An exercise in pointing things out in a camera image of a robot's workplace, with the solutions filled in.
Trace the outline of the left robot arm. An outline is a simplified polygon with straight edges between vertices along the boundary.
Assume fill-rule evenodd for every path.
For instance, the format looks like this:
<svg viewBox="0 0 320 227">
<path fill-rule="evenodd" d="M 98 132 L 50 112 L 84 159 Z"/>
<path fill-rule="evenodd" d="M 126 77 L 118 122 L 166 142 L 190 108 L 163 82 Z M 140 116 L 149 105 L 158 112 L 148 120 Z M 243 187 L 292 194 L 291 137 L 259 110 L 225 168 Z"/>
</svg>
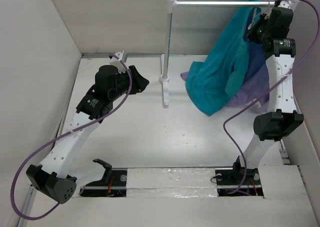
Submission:
<svg viewBox="0 0 320 227">
<path fill-rule="evenodd" d="M 72 162 L 89 135 L 102 123 L 102 117 L 113 110 L 113 103 L 122 95 L 135 95 L 149 85 L 134 65 L 129 73 L 119 73 L 114 65 L 103 65 L 94 77 L 94 84 L 76 107 L 66 136 L 38 164 L 31 164 L 26 175 L 41 193 L 59 204 L 74 194 L 77 177 L 71 174 Z"/>
</svg>

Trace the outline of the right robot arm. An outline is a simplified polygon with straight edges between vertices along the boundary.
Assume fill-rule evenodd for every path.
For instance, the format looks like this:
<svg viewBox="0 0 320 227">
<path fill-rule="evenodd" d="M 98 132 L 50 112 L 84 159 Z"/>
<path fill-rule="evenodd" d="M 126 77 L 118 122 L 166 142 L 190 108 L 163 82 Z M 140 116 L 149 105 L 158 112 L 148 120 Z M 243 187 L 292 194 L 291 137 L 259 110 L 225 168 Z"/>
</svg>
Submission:
<svg viewBox="0 0 320 227">
<path fill-rule="evenodd" d="M 303 114 L 297 111 L 293 93 L 296 42 L 287 37 L 293 15 L 290 6 L 273 7 L 270 14 L 261 14 L 248 30 L 248 40 L 260 44 L 264 52 L 269 101 L 266 113 L 254 119 L 252 140 L 232 166 L 231 178 L 237 184 L 254 177 L 270 147 L 290 135 L 304 121 Z"/>
</svg>

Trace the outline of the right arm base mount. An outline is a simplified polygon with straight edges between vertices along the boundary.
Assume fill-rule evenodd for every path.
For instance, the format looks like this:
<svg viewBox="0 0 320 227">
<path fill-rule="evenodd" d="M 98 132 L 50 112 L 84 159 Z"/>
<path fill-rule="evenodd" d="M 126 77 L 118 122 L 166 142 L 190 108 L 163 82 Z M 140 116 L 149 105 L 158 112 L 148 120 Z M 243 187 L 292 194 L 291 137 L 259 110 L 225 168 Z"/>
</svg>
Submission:
<svg viewBox="0 0 320 227">
<path fill-rule="evenodd" d="M 216 184 L 219 197 L 239 197 L 239 196 L 257 196 L 264 195 L 259 171 L 255 169 L 246 169 L 241 166 L 241 160 L 238 156 L 231 168 L 218 168 L 210 181 Z"/>
</svg>

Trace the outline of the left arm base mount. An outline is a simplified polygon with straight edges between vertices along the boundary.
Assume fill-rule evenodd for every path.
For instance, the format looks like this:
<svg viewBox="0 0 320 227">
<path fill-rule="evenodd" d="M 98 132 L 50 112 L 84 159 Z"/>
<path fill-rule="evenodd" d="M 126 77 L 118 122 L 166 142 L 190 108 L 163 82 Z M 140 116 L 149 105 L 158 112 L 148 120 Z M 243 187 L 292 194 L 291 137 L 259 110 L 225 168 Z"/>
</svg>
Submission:
<svg viewBox="0 0 320 227">
<path fill-rule="evenodd" d="M 93 160 L 97 164 L 97 180 L 85 182 L 79 189 L 81 197 L 122 198 L 127 196 L 127 168 L 113 168 L 102 159 Z"/>
</svg>

